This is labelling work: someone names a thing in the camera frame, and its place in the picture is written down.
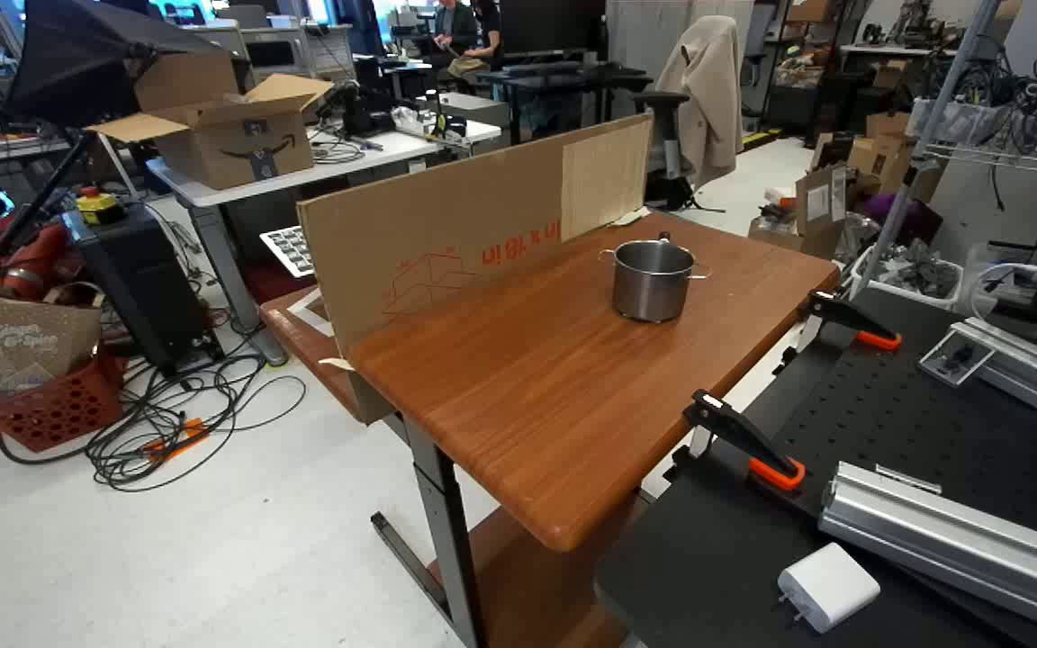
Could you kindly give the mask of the near aluminium extrusion rail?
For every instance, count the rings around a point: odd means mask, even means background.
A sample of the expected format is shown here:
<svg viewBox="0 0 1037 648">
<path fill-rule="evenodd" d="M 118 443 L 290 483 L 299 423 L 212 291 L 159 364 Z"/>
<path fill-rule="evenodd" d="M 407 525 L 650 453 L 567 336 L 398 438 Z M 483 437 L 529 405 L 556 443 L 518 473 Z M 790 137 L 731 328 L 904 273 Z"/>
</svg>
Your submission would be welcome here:
<svg viewBox="0 0 1037 648">
<path fill-rule="evenodd" d="M 1037 624 L 1037 529 L 838 460 L 817 529 Z"/>
</svg>

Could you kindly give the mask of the steel pot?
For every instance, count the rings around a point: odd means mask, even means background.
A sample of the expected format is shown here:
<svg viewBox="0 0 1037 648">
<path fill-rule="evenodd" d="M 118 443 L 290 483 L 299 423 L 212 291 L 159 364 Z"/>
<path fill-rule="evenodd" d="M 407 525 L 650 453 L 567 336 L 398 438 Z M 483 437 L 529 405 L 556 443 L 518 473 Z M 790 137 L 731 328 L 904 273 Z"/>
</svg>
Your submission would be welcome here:
<svg viewBox="0 0 1037 648">
<path fill-rule="evenodd" d="M 695 251 L 669 233 L 629 239 L 609 249 L 614 309 L 625 322 L 667 323 L 683 313 L 689 286 L 705 282 Z"/>
</svg>

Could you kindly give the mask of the black perforated breadboard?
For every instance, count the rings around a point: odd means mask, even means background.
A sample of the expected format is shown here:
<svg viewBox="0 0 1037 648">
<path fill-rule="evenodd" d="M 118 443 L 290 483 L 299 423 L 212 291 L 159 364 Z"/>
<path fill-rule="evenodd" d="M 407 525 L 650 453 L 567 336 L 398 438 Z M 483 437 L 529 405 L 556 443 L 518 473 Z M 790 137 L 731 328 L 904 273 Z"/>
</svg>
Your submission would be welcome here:
<svg viewBox="0 0 1037 648">
<path fill-rule="evenodd" d="M 904 346 L 826 328 L 749 408 L 796 490 L 717 443 L 605 553 L 598 597 L 650 648 L 1037 648 L 1037 408 L 962 318 L 857 307 Z"/>
</svg>

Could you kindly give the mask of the aluminium extrusion rail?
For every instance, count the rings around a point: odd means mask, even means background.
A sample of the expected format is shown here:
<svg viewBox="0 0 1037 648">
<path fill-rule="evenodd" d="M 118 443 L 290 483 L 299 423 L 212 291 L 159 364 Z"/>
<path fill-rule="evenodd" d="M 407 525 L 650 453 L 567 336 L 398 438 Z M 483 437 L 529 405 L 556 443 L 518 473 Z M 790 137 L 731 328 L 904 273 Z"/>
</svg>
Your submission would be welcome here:
<svg viewBox="0 0 1037 648">
<path fill-rule="evenodd" d="M 838 460 L 817 529 L 1037 624 L 1037 529 Z"/>
<path fill-rule="evenodd" d="M 985 318 L 954 322 L 919 367 L 950 389 L 988 382 L 1037 411 L 1037 342 Z"/>
</svg>

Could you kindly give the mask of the far black orange clamp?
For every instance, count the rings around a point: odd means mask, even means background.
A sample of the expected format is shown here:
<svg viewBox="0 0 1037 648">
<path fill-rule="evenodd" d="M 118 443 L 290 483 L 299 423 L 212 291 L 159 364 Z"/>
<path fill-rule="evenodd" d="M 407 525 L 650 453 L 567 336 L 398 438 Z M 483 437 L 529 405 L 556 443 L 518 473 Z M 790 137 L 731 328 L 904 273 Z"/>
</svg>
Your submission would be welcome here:
<svg viewBox="0 0 1037 648">
<path fill-rule="evenodd" d="M 854 342 L 863 351 L 880 351 L 880 354 L 898 354 L 904 346 L 904 336 L 880 323 L 872 313 L 863 313 L 854 301 L 842 301 L 832 291 L 814 291 L 812 297 L 812 313 L 829 322 L 829 323 L 842 323 L 854 333 Z"/>
</svg>

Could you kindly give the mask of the beige jacket on chair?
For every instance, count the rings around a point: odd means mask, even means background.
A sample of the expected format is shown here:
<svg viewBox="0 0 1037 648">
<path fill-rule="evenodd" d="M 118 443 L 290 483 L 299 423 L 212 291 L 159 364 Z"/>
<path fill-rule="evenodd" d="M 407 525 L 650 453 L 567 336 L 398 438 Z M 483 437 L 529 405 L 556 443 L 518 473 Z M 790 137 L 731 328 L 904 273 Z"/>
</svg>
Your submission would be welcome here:
<svg viewBox="0 0 1037 648">
<path fill-rule="evenodd" d="M 695 17 L 655 87 L 681 93 L 679 139 L 689 178 L 695 184 L 727 178 L 741 148 L 737 21 L 731 13 Z"/>
</svg>

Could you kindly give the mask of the red plastic basket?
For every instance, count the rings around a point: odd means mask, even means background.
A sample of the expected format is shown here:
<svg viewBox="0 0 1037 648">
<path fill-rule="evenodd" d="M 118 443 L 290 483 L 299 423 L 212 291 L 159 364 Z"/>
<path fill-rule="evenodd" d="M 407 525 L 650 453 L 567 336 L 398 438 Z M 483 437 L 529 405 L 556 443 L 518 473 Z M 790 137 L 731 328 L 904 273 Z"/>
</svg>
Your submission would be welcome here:
<svg viewBox="0 0 1037 648">
<path fill-rule="evenodd" d="M 40 453 L 109 427 L 123 413 L 123 360 L 99 354 L 76 371 L 0 401 L 0 432 Z"/>
</svg>

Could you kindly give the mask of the black orange clamp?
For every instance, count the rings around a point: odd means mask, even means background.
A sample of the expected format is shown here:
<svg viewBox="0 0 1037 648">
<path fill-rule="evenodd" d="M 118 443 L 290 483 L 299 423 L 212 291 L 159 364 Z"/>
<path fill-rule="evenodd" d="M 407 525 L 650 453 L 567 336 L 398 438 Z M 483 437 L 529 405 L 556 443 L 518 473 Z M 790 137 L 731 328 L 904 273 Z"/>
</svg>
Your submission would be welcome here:
<svg viewBox="0 0 1037 648">
<path fill-rule="evenodd" d="M 872 313 L 863 313 L 854 301 L 842 301 L 832 291 L 814 291 L 812 297 L 812 313 L 829 322 L 829 323 L 842 323 L 854 333 L 854 342 L 863 351 L 880 351 L 880 354 L 898 354 L 904 346 L 904 336 L 880 323 Z"/>
<path fill-rule="evenodd" d="M 692 405 L 683 408 L 683 423 L 695 427 L 712 432 L 717 438 L 727 438 L 747 453 L 747 473 L 779 490 L 779 493 L 801 493 L 807 483 L 807 465 L 785 453 L 759 426 L 752 426 L 741 411 L 725 405 L 721 396 L 698 389 Z"/>
</svg>

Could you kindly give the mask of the white power adapter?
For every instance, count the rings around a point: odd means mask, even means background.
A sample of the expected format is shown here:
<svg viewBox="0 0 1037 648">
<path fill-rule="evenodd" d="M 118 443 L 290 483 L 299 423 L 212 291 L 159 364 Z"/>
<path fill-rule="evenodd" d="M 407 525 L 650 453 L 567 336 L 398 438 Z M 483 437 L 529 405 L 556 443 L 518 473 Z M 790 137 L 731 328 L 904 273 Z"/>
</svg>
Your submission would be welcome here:
<svg viewBox="0 0 1037 648">
<path fill-rule="evenodd" d="M 779 589 L 814 635 L 835 629 L 883 595 L 880 581 L 838 543 L 785 567 Z"/>
</svg>

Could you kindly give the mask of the near black orange clamp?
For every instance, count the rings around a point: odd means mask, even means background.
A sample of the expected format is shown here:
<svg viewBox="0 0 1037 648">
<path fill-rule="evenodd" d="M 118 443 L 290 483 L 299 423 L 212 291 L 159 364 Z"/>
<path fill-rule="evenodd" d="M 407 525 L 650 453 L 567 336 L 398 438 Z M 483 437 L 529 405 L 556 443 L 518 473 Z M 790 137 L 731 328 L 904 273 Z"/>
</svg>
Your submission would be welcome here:
<svg viewBox="0 0 1037 648">
<path fill-rule="evenodd" d="M 717 438 L 727 438 L 747 453 L 747 473 L 779 490 L 779 493 L 801 493 L 807 483 L 807 465 L 785 453 L 759 426 L 752 426 L 741 411 L 725 405 L 721 396 L 698 389 L 692 405 L 683 408 L 683 423 L 695 427 L 712 432 Z"/>
</svg>

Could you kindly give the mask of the far aluminium extrusion rail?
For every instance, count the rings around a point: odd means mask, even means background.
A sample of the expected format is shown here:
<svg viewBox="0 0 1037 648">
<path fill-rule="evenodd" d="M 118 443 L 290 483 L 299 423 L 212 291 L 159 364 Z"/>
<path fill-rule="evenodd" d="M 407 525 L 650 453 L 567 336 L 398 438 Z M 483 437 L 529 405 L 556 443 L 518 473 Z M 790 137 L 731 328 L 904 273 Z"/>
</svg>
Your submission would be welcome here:
<svg viewBox="0 0 1037 648">
<path fill-rule="evenodd" d="M 954 322 L 919 367 L 950 389 L 988 382 L 1037 411 L 1037 342 L 985 318 Z"/>
</svg>

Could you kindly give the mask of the open cardboard box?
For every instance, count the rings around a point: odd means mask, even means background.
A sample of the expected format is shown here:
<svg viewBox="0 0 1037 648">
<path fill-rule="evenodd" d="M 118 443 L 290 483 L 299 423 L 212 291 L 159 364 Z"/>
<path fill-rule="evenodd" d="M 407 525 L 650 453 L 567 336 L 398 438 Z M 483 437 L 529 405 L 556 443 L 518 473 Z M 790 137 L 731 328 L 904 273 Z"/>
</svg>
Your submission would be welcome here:
<svg viewBox="0 0 1037 648">
<path fill-rule="evenodd" d="M 161 55 L 139 78 L 139 112 L 99 133 L 153 144 L 175 173 L 209 187 L 242 187 L 313 165 L 305 127 L 328 93 L 328 78 L 290 71 L 242 90 L 226 51 Z"/>
</svg>

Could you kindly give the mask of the cardboard backboard panel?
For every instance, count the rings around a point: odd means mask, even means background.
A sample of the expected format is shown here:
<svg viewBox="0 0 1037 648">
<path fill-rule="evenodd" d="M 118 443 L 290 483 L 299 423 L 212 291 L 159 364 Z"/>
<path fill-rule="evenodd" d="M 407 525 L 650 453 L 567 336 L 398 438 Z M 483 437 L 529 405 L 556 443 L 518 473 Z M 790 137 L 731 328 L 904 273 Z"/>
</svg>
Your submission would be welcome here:
<svg viewBox="0 0 1037 648">
<path fill-rule="evenodd" d="M 641 211 L 650 144 L 627 117 L 299 201 L 334 342 Z"/>
</svg>

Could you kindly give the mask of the grey desk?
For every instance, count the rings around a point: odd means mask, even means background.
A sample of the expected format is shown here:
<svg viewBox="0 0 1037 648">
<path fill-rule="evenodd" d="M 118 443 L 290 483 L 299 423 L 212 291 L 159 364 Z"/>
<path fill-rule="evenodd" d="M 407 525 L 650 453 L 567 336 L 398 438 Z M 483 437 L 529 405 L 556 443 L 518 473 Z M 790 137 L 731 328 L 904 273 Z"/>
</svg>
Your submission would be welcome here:
<svg viewBox="0 0 1037 648">
<path fill-rule="evenodd" d="M 295 207 L 310 195 L 415 173 L 451 154 L 489 150 L 505 144 L 507 133 L 489 124 L 469 124 L 469 133 L 451 133 L 443 139 L 393 130 L 361 139 L 328 139 L 328 150 L 310 169 L 237 187 L 209 187 L 161 160 L 153 160 L 147 169 L 187 208 L 202 251 L 219 282 L 232 328 L 242 340 L 251 340 L 261 333 L 261 299 L 242 273 L 237 223 L 247 223 L 251 233 L 281 229 L 295 223 Z"/>
</svg>

